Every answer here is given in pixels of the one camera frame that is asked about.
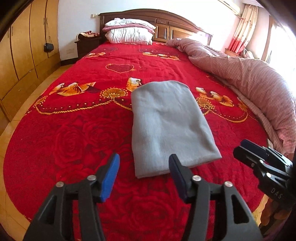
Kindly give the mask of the yellow fuzzy blanket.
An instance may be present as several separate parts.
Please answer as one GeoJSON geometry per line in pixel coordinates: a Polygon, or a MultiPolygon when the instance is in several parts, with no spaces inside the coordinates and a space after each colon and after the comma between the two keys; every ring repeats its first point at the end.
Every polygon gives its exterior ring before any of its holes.
{"type": "Polygon", "coordinates": [[[252,213],[264,237],[277,233],[290,216],[292,208],[285,208],[266,194],[252,213]]]}

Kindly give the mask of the pink checkered quilt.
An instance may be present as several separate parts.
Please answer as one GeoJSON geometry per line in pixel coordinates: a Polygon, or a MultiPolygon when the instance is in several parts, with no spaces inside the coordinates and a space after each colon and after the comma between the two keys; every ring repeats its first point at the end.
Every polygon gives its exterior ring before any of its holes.
{"type": "Polygon", "coordinates": [[[264,61],[230,57],[191,39],[172,39],[166,45],[228,85],[259,118],[277,151],[294,153],[295,97],[279,73],[264,61]]]}

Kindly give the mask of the red white curtain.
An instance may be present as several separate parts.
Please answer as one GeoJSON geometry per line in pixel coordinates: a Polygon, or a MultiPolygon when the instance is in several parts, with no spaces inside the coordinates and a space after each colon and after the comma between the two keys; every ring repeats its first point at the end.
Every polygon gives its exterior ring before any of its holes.
{"type": "Polygon", "coordinates": [[[240,54],[245,49],[254,34],[257,17],[258,6],[246,4],[228,50],[240,54]]]}

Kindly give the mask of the dark wooden headboard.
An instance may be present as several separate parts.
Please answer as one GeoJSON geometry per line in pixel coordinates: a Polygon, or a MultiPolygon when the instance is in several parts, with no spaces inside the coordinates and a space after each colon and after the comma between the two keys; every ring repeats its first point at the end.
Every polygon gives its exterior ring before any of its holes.
{"type": "Polygon", "coordinates": [[[190,38],[209,45],[212,35],[197,27],[186,18],[160,9],[130,9],[99,14],[100,35],[105,23],[114,18],[140,19],[149,22],[156,28],[153,41],[166,42],[173,38],[190,38]]]}

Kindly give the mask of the wooden wardrobe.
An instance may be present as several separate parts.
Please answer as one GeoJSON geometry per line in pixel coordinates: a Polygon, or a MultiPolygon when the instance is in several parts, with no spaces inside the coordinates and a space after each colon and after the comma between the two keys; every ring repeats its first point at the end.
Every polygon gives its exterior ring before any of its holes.
{"type": "Polygon", "coordinates": [[[58,1],[1,1],[1,131],[61,62],[58,1]],[[44,52],[44,44],[54,50],[44,52]]]}

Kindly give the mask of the small black hanging bag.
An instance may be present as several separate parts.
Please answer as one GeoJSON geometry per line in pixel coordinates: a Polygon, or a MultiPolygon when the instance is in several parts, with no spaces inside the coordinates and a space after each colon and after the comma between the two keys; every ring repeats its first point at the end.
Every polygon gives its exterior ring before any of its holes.
{"type": "Polygon", "coordinates": [[[54,50],[54,45],[52,43],[45,43],[44,44],[44,52],[50,53],[54,50]]]}

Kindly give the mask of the dark wooden nightstand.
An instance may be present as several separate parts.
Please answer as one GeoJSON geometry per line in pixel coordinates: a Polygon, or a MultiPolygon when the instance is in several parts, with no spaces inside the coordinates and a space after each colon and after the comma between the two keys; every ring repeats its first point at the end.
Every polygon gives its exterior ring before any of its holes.
{"type": "Polygon", "coordinates": [[[90,53],[92,50],[97,48],[100,45],[101,38],[87,38],[84,40],[78,40],[76,41],[77,46],[77,53],[78,53],[78,59],[83,58],[85,55],[90,53]]]}

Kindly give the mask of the lower white pillow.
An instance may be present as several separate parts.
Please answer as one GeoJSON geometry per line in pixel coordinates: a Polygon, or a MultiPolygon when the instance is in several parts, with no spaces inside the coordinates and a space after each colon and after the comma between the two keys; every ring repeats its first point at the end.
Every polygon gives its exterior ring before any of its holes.
{"type": "Polygon", "coordinates": [[[145,28],[128,27],[112,29],[105,37],[112,44],[151,45],[153,34],[145,28]]]}

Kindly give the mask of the white pillow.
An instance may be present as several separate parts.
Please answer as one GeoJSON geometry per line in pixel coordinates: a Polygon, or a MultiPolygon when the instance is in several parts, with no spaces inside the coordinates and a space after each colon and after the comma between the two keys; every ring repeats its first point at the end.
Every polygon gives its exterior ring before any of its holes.
{"type": "Polygon", "coordinates": [[[112,29],[105,37],[112,44],[151,45],[153,34],[145,28],[128,27],[112,29]]]}
{"type": "Polygon", "coordinates": [[[154,25],[152,25],[151,23],[144,21],[144,20],[114,18],[113,20],[108,21],[104,25],[104,28],[102,30],[104,32],[108,32],[113,29],[133,28],[133,27],[145,28],[152,34],[154,33],[154,30],[156,29],[156,27],[154,25]]]}

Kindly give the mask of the cloth on nightstand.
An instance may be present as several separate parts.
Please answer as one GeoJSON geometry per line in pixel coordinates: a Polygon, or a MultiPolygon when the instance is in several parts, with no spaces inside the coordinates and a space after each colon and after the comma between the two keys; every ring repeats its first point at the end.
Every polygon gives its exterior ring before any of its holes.
{"type": "Polygon", "coordinates": [[[82,41],[82,40],[90,40],[90,39],[95,39],[99,38],[100,34],[94,33],[92,31],[87,31],[87,32],[80,32],[76,35],[76,40],[77,41],[82,41]]]}

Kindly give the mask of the upper white pillow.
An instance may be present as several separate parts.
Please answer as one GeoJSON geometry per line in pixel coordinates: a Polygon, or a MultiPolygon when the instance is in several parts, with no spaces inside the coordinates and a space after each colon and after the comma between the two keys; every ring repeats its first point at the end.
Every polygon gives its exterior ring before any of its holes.
{"type": "Polygon", "coordinates": [[[152,25],[151,23],[144,21],[144,20],[114,18],[113,20],[108,21],[104,25],[104,28],[102,30],[104,32],[108,32],[113,29],[133,28],[133,27],[145,28],[152,34],[154,33],[154,30],[156,29],[156,27],[154,25],[152,25]]]}

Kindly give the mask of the wall power socket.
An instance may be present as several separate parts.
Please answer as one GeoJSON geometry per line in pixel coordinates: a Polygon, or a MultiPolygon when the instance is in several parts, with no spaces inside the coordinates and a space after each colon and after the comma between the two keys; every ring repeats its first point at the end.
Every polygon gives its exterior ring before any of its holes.
{"type": "Polygon", "coordinates": [[[98,15],[97,14],[91,14],[91,19],[94,19],[94,18],[96,18],[98,15]]]}

